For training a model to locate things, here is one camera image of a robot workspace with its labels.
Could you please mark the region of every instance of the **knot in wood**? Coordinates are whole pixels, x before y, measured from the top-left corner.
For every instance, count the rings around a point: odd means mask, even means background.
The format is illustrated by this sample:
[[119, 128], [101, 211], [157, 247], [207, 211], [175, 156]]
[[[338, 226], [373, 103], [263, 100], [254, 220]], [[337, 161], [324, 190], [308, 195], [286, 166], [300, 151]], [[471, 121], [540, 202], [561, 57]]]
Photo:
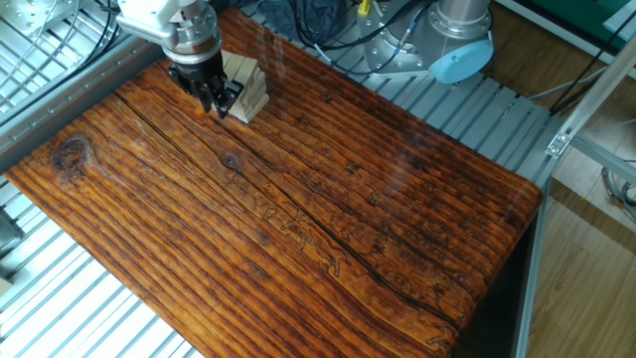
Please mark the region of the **knot in wood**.
[[53, 151], [51, 161], [58, 170], [72, 170], [83, 161], [86, 145], [83, 140], [69, 139], [58, 145]]

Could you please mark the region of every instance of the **wooden floor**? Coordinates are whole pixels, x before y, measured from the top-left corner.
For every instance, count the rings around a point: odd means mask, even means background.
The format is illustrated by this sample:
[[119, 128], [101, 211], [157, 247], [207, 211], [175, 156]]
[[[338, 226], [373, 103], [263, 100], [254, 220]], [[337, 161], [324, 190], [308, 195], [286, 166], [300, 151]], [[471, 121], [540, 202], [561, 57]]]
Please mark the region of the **wooden floor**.
[[[591, 59], [498, 4], [493, 13], [497, 52], [490, 75], [523, 95], [573, 80]], [[624, 80], [587, 127], [636, 117], [635, 95], [636, 83]], [[556, 97], [538, 103], [550, 106]], [[585, 134], [623, 158], [636, 158], [636, 125]], [[572, 149], [555, 172], [531, 358], [636, 356], [636, 225], [608, 198], [600, 169]]]

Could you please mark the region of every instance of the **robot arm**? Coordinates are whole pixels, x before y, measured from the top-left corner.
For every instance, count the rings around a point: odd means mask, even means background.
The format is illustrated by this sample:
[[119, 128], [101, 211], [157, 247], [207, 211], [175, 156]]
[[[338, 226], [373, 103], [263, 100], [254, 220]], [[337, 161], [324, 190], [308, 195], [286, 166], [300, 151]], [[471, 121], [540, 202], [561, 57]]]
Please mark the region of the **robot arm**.
[[214, 104], [225, 117], [242, 85], [223, 72], [221, 31], [212, 6], [204, 0], [120, 0], [119, 8], [123, 30], [161, 45], [173, 61], [168, 77], [205, 111]]

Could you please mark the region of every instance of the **light wooden block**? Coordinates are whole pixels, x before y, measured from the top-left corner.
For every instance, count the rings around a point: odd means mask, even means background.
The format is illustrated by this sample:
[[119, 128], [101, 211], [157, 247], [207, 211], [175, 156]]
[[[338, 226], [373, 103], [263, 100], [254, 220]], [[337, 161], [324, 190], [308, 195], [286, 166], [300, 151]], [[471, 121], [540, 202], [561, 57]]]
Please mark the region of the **light wooden block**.
[[230, 109], [230, 114], [249, 123], [269, 101], [265, 74], [258, 67], [258, 61], [237, 54], [223, 52], [224, 71], [228, 80], [243, 85], [243, 90]]

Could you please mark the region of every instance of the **wooden table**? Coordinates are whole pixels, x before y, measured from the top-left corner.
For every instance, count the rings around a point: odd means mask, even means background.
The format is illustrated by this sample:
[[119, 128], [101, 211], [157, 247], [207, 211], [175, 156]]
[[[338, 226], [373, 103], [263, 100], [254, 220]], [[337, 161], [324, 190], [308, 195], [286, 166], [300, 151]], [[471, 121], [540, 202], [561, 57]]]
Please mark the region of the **wooden table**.
[[250, 124], [159, 61], [6, 173], [207, 356], [445, 357], [540, 188], [237, 10]]

